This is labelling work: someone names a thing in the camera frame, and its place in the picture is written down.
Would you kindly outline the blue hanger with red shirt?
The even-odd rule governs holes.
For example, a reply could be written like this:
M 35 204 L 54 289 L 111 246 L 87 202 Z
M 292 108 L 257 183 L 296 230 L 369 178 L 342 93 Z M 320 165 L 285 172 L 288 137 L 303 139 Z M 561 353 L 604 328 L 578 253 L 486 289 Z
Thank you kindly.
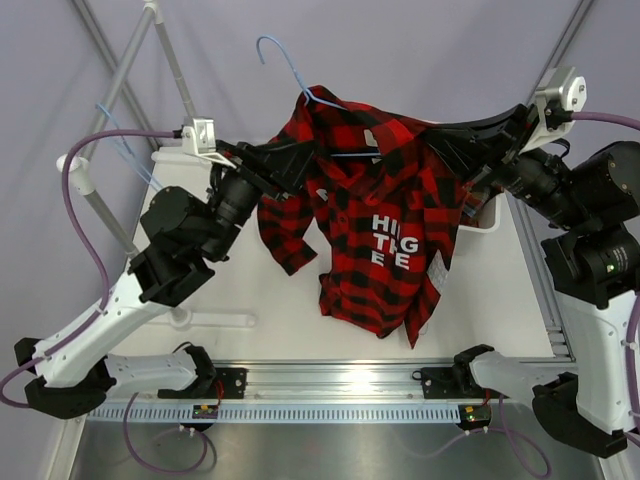
M 303 94 L 304 98 L 305 98 L 305 103 L 306 105 L 308 105 L 310 102 L 314 102 L 316 104 L 320 104 L 320 105 L 325 105 L 334 109 L 338 109 L 338 110 L 344 110 L 344 107 L 331 102 L 329 100 L 325 100 L 323 98 L 317 97 L 310 89 L 310 87 L 306 84 L 306 82 L 304 81 L 302 75 L 300 74 L 300 72 L 298 71 L 298 69 L 296 68 L 296 65 L 293 61 L 293 59 L 291 58 L 288 50 L 286 49 L 286 47 L 274 36 L 272 35 L 260 35 L 256 41 L 255 41 L 255 48 L 256 48 L 256 52 L 259 58 L 259 61 L 261 62 L 262 65 L 266 64 L 266 60 L 262 51 L 262 47 L 261 47 L 261 43 L 263 41 L 269 41 L 271 43 L 273 43 L 278 50 L 280 51 L 280 53 L 282 54 L 282 56 L 284 57 L 289 69 L 291 70 L 291 73 L 293 74 L 296 83 L 298 84 L 301 93 Z M 332 153 L 331 156 L 334 158 L 346 158 L 349 156 L 353 156 L 353 157 L 361 157 L 361 158 L 374 158 L 374 157 L 378 157 L 380 155 L 380 151 L 377 148 L 374 147 L 370 147 L 369 151 L 359 151 L 359 152 L 354 152 L 354 153 L 347 153 L 347 152 L 337 152 L 337 153 Z

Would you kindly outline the red black plaid shirt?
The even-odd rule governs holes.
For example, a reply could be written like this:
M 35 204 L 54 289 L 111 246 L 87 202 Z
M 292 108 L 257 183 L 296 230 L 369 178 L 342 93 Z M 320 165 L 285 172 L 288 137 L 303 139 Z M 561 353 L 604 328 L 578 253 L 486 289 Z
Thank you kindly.
M 345 101 L 322 85 L 296 101 L 279 138 L 311 141 L 302 190 L 257 208 L 261 240 L 288 274 L 315 257 L 316 225 L 331 248 L 319 308 L 379 338 L 415 345 L 446 284 L 468 197 L 425 141 L 431 123 Z

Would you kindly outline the light blue wire hanger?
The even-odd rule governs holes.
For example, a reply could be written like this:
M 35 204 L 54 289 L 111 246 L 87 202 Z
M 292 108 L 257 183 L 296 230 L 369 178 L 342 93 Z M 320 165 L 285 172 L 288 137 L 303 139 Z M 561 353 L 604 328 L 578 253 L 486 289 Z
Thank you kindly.
M 95 108 L 101 112 L 103 117 L 116 129 L 120 128 L 119 122 L 113 117 L 112 113 L 101 103 L 96 103 Z M 111 146 L 122 158 L 122 160 L 136 173 L 136 175 L 154 191 L 162 188 L 161 183 L 154 177 L 151 171 L 145 166 L 140 157 L 136 154 L 124 136 L 119 140 L 115 137 L 109 139 Z

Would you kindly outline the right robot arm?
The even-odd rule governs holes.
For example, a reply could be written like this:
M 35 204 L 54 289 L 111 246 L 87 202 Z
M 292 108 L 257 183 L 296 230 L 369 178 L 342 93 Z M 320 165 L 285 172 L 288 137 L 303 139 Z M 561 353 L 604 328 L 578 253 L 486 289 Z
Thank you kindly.
M 499 186 L 558 230 L 541 247 L 565 307 L 575 372 L 544 371 L 478 345 L 454 357 L 451 380 L 466 397 L 491 392 L 530 408 L 556 441 L 599 458 L 622 452 L 639 432 L 639 145 L 616 141 L 576 167 L 545 151 L 564 144 L 574 121 L 637 129 L 620 115 L 551 102 L 426 132 L 459 178 Z

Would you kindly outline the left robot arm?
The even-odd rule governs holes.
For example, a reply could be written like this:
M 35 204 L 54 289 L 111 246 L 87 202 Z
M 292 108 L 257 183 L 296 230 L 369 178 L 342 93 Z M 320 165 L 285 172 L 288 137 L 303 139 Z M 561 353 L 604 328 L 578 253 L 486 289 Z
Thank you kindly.
M 157 356 L 111 351 L 214 276 L 211 263 L 227 260 L 262 196 L 281 200 L 298 193 L 314 150 L 311 141 L 281 140 L 258 146 L 218 141 L 210 153 L 188 145 L 157 151 L 158 160 L 208 166 L 208 200 L 178 186 L 160 190 L 141 217 L 148 246 L 109 285 L 106 297 L 58 333 L 15 344 L 19 366 L 35 376 L 24 387 L 25 408 L 66 420 L 135 393 L 155 392 L 163 399 L 215 394 L 217 372 L 201 346 Z

